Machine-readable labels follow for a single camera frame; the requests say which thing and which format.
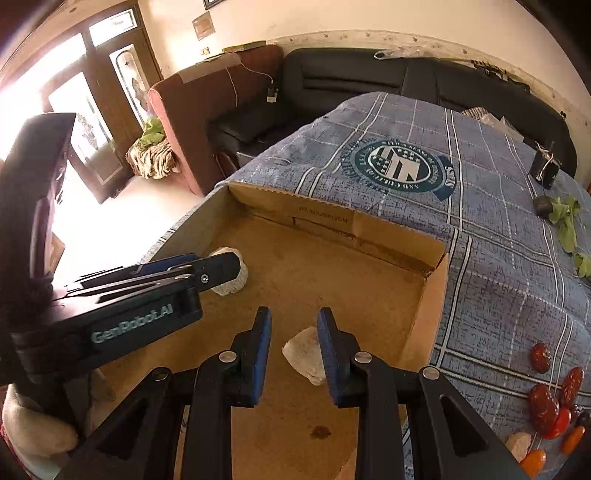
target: white rock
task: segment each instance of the white rock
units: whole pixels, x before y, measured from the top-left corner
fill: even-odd
[[[240,272],[238,272],[238,276],[234,280],[230,280],[229,282],[222,283],[221,285],[212,288],[212,290],[215,293],[222,297],[225,297],[230,293],[236,293],[237,291],[242,290],[244,288],[244,285],[246,285],[246,281],[248,280],[248,267],[242,259],[242,254],[235,248],[218,248],[214,253],[210,255],[210,257],[214,255],[224,254],[226,252],[234,252],[238,256],[238,258],[240,259]]]
[[[525,432],[518,432],[509,435],[505,446],[513,454],[515,459],[520,462],[527,455],[527,449],[530,447],[531,435]]]
[[[322,385],[326,381],[316,327],[302,330],[283,346],[282,352],[295,371],[312,385]]]

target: bed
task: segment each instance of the bed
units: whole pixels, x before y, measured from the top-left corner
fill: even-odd
[[[539,478],[549,479],[566,458],[560,439],[534,434],[527,394],[536,383],[555,392],[571,368],[588,369],[590,288],[554,226],[534,213],[544,191],[527,174],[533,158],[529,146],[458,112],[375,92],[301,127],[230,180],[352,207],[445,242],[449,280],[431,364],[503,441],[531,433],[532,448],[548,454]],[[561,171],[548,194],[569,193],[582,206],[579,247],[591,252],[591,197]],[[540,341],[553,354],[546,374],[529,359]],[[577,403],[591,408],[588,377]],[[403,435],[410,474],[407,427]]]

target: cherry tomato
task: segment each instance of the cherry tomato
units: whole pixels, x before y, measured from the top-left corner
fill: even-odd
[[[566,407],[562,407],[558,411],[558,418],[552,425],[552,428],[544,435],[546,440],[554,440],[555,438],[561,436],[566,429],[569,428],[570,424],[570,410]]]

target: blue gripper pad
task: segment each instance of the blue gripper pad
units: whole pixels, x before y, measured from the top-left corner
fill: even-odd
[[[267,358],[271,344],[271,312],[267,307],[259,307],[256,313],[253,333],[260,332],[258,349],[252,369],[252,403],[257,405],[261,399],[267,371]]]
[[[330,396],[335,405],[344,407],[354,393],[348,385],[352,376],[351,359],[360,350],[359,344],[354,335],[338,329],[331,309],[320,309],[317,328]]]
[[[195,254],[177,255],[176,257],[164,258],[162,260],[156,260],[148,262],[137,269],[134,277],[143,277],[145,275],[151,275],[159,272],[166,272],[171,267],[177,267],[186,263],[191,263],[199,260],[199,257]]]

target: cardboard box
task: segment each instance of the cardboard box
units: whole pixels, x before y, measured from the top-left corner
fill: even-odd
[[[240,250],[246,287],[229,297],[205,292],[202,320],[102,371],[120,399],[152,368],[194,368],[228,348],[251,327],[257,308],[268,306],[272,339],[261,403],[232,410],[234,478],[332,480],[356,445],[357,409],[336,408],[326,386],[296,373],[281,348],[327,306],[364,350],[409,370],[428,364],[446,291],[444,245],[331,203],[231,183],[183,223],[156,259],[218,247]]]

